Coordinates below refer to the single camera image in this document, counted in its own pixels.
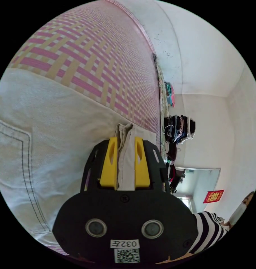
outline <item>hair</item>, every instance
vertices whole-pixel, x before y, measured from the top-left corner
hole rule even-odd
[[[250,193],[244,198],[244,200],[248,199],[252,194],[254,194],[254,191],[250,192]]]

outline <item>ceiling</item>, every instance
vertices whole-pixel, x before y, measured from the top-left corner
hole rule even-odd
[[[156,2],[171,21],[178,39],[182,93],[227,97],[243,71],[242,56],[223,34],[199,16],[167,2]]]

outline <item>striped shirt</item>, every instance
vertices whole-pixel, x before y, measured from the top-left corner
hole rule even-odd
[[[215,213],[201,212],[194,214],[197,222],[198,237],[189,250],[191,254],[197,254],[218,242],[229,230],[228,226],[221,223],[224,219]]]

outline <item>red paper with gold characters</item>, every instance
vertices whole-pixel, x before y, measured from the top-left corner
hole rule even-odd
[[[203,204],[218,202],[223,195],[224,190],[221,191],[208,191]]]

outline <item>qr code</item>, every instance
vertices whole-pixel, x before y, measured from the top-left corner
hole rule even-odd
[[[115,263],[139,263],[139,249],[114,249]]]

